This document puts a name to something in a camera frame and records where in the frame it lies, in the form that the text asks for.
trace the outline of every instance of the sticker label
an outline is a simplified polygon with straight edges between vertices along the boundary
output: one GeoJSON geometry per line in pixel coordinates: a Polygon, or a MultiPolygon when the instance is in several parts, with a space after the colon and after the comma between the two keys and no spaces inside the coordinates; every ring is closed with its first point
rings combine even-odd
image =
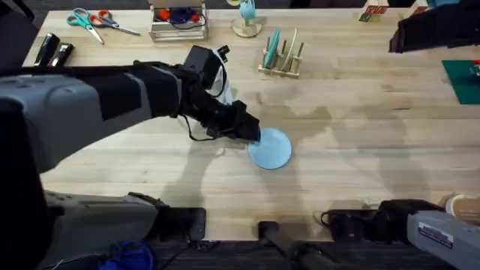
{"type": "Polygon", "coordinates": [[[452,249],[453,248],[453,235],[427,225],[423,222],[418,223],[418,233],[425,236],[435,242],[452,249]]]}

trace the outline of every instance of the gray robot arm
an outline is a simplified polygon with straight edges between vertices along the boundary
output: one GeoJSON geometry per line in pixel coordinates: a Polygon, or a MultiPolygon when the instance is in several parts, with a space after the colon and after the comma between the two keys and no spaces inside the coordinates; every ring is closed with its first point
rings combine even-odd
{"type": "Polygon", "coordinates": [[[407,221],[412,245],[460,270],[480,269],[480,228],[443,211],[419,211],[407,221]]]}
{"type": "Polygon", "coordinates": [[[175,66],[136,62],[127,67],[27,68],[0,77],[0,99],[22,106],[39,173],[154,117],[189,116],[212,137],[257,141],[259,120],[246,112],[244,103],[222,104],[205,91],[221,66],[210,49],[194,46],[185,63],[175,66]]]}
{"type": "MultiPolygon", "coordinates": [[[[159,82],[173,87],[159,88],[170,92],[172,112],[180,107],[179,79],[157,70],[159,82]]],[[[132,74],[104,76],[108,83],[88,84],[65,75],[15,76],[0,78],[0,98],[10,99],[23,107],[31,147],[39,173],[81,148],[137,123],[151,119],[152,103],[144,82],[132,74]],[[115,78],[129,88],[120,85],[115,78]]]]}

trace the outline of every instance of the blue plate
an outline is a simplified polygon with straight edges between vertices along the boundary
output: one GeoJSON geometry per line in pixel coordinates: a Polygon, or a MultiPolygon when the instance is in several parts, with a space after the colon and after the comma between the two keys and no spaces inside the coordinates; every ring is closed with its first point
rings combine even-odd
{"type": "Polygon", "coordinates": [[[263,169],[278,169],[285,165],[292,155],[292,145],[287,136],[274,128],[263,128],[259,142],[248,145],[248,155],[263,169]]]}
{"type": "Polygon", "coordinates": [[[269,67],[270,63],[273,61],[273,58],[277,54],[278,41],[280,40],[280,29],[277,27],[273,36],[271,37],[270,44],[267,48],[267,53],[265,60],[263,61],[263,67],[269,67]]]}

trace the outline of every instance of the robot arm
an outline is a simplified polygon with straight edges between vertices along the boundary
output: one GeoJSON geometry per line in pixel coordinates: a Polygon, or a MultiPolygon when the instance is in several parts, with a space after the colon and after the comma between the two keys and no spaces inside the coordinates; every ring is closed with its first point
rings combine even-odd
{"type": "Polygon", "coordinates": [[[194,46],[183,65],[136,62],[127,67],[30,69],[0,78],[0,100],[22,107],[37,171],[81,148],[155,117],[190,116],[212,137],[259,140],[259,120],[236,101],[205,89],[221,66],[194,46]]]}

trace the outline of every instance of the light blue disc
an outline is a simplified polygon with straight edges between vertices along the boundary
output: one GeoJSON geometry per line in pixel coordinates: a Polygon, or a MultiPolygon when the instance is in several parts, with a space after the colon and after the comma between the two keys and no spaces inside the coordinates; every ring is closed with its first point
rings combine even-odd
{"type": "Polygon", "coordinates": [[[278,169],[285,165],[292,155],[292,145],[287,136],[274,128],[263,128],[260,141],[248,145],[248,155],[263,169],[278,169]]]}

